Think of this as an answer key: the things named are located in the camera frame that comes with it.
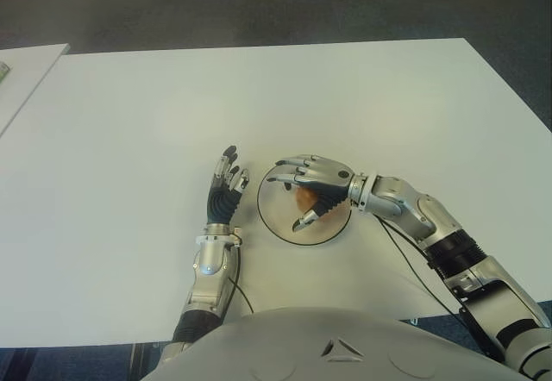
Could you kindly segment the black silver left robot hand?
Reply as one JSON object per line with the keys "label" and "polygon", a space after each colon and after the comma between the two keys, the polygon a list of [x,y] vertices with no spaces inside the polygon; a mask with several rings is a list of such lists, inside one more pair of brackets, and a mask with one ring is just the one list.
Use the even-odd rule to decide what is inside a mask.
{"label": "black silver left robot hand", "polygon": [[207,224],[229,225],[249,184],[249,172],[235,164],[237,147],[229,146],[219,158],[208,193]]}

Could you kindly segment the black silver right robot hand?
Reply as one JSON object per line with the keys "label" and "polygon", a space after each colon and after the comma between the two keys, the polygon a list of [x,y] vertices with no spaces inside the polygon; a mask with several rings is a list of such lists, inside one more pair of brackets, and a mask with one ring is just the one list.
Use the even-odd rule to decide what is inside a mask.
{"label": "black silver right robot hand", "polygon": [[353,170],[345,164],[315,154],[300,154],[275,163],[285,172],[267,176],[267,182],[294,184],[312,191],[317,200],[292,224],[298,232],[320,220],[334,207],[348,199]]}

